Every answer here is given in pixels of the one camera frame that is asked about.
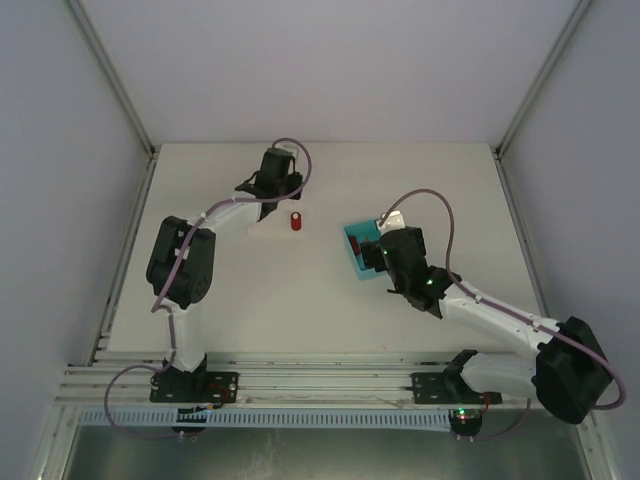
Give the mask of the large red spring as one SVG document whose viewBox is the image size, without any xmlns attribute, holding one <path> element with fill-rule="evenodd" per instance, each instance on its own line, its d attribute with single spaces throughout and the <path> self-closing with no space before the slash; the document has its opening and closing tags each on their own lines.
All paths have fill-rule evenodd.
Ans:
<svg viewBox="0 0 640 480">
<path fill-rule="evenodd" d="M 303 231 L 303 218 L 299 211 L 294 211 L 290 214 L 290 229 L 294 233 Z"/>
</svg>

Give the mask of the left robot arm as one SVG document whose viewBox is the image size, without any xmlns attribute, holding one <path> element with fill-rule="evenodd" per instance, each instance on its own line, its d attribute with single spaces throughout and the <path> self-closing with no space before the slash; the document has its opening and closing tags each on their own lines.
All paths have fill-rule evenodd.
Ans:
<svg viewBox="0 0 640 480">
<path fill-rule="evenodd" d="M 217 235 L 257 224 L 282 200 L 298 200 L 309 177 L 297 170 L 292 150 L 272 145 L 230 198 L 190 219 L 162 221 L 146 269 L 156 296 L 151 311 L 166 313 L 169 337 L 167 356 L 151 378 L 153 402 L 205 400 L 207 354 L 199 303 L 213 282 Z"/>
</svg>

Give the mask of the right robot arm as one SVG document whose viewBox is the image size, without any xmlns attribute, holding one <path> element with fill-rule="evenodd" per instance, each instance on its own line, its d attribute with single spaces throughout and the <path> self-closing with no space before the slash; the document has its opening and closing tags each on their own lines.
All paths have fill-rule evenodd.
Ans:
<svg viewBox="0 0 640 480">
<path fill-rule="evenodd" d="M 492 337 L 504 353 L 466 349 L 441 374 L 456 403 L 473 395 L 536 399 L 557 419 L 577 425 L 612 383 L 606 357 L 589 325 L 517 310 L 483 295 L 457 274 L 428 263 L 421 229 L 405 227 L 359 246 L 368 270 L 389 275 L 392 293 L 414 309 Z"/>
</svg>

